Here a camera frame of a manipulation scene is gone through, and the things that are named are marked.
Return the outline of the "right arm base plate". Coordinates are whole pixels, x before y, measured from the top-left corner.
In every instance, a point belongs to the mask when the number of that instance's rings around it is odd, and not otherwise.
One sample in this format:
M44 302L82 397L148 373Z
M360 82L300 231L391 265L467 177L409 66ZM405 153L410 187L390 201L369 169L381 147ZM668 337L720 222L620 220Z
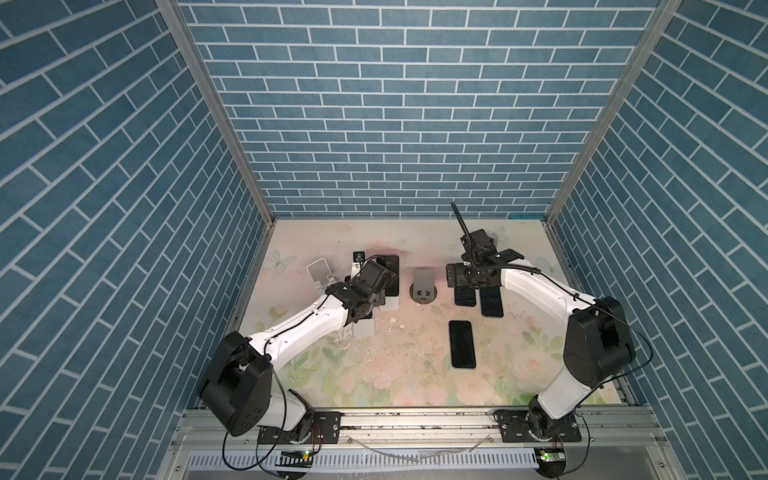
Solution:
M504 443L577 443L582 440L574 413L552 419L538 410L499 409L492 413L492 418L499 427Z

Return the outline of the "black phone cracked screen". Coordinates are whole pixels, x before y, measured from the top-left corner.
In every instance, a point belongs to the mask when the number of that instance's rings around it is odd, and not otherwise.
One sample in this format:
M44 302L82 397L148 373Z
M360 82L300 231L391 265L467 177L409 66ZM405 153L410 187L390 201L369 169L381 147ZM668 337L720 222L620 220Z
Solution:
M477 305L476 290L472 287L456 286L454 288L454 303L458 307L474 308Z

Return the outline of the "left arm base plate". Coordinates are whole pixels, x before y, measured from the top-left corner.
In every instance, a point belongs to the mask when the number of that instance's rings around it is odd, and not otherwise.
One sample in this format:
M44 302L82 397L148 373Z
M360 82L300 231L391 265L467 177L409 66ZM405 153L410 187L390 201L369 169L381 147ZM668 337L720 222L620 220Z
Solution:
M281 430L281 415L278 415L276 426L259 426L258 441L260 445L310 444L315 442L337 444L341 429L343 414L340 411L309 411L299 420L295 427Z

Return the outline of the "black phone teal edge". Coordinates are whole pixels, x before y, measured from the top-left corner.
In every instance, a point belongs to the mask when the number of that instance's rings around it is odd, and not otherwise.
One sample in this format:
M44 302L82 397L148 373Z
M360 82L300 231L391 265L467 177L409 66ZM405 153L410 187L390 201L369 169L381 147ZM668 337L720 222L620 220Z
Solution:
M503 301L499 287L482 287L479 289L481 314L486 318L502 318L504 316Z

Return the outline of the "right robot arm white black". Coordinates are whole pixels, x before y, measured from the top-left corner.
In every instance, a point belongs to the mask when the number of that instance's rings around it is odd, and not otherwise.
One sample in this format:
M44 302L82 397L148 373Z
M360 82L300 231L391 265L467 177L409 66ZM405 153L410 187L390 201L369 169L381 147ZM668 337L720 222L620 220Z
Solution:
M531 435L548 441L572 424L584 400L635 359L623 306L568 287L512 249L499 251L483 229L466 230L461 243L462 261L446 266L450 288L503 287L528 298L565 329L563 366L529 402L526 418Z

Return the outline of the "black phone pink edge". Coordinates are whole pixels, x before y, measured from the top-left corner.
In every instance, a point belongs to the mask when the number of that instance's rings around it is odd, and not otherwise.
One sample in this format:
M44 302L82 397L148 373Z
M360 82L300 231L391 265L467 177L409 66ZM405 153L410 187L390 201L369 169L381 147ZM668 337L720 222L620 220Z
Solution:
M393 276L388 280L386 289L384 291L386 297L398 297L400 288L400 259L398 255L381 255L377 259L377 263L388 271Z

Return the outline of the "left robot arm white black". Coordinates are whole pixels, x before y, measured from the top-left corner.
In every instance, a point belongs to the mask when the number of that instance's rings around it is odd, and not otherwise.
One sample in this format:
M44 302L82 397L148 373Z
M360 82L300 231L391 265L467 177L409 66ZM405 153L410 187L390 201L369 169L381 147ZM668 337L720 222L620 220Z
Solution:
M198 397L233 437L259 427L281 431L291 441L303 439L315 409L282 385L274 392L277 372L318 340L367 318L386 303L386 290L398 280L395 256L371 258L282 323L249 335L227 334L206 369Z

